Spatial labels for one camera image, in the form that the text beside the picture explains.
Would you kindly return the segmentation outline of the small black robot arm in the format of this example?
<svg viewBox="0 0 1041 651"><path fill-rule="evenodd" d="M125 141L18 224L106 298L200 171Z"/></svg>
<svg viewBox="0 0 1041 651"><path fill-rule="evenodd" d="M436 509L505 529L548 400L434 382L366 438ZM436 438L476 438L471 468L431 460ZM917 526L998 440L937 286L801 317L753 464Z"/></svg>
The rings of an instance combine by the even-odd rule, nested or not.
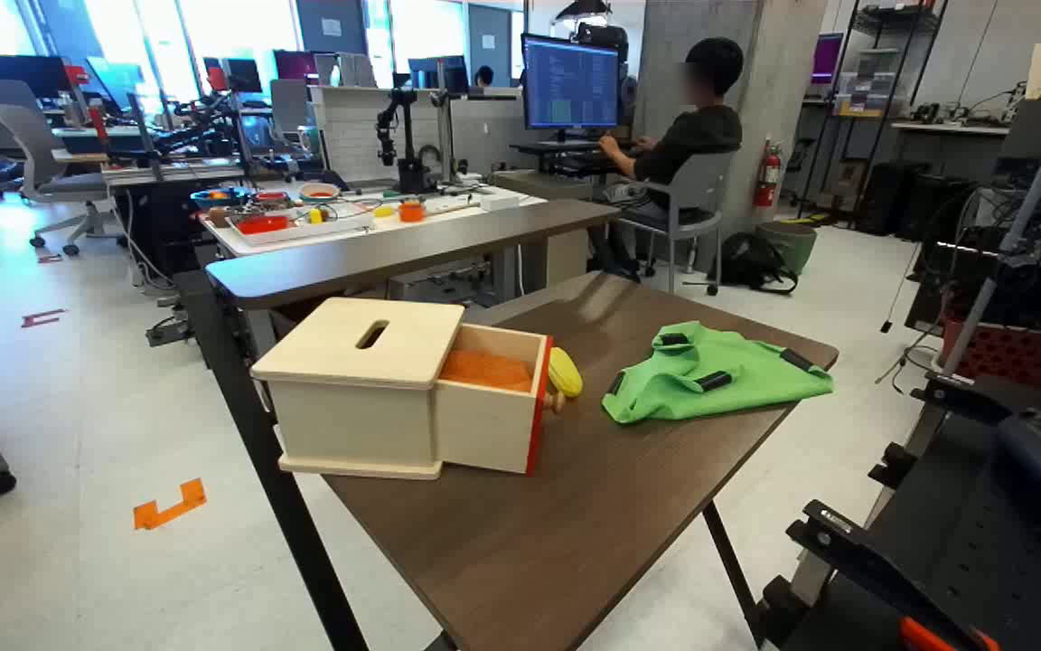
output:
<svg viewBox="0 0 1041 651"><path fill-rule="evenodd" d="M417 136L417 103L431 104L434 136ZM434 197L452 177L452 111L442 92L417 92L395 77L387 109L376 117L380 164L395 171L399 197Z"/></svg>

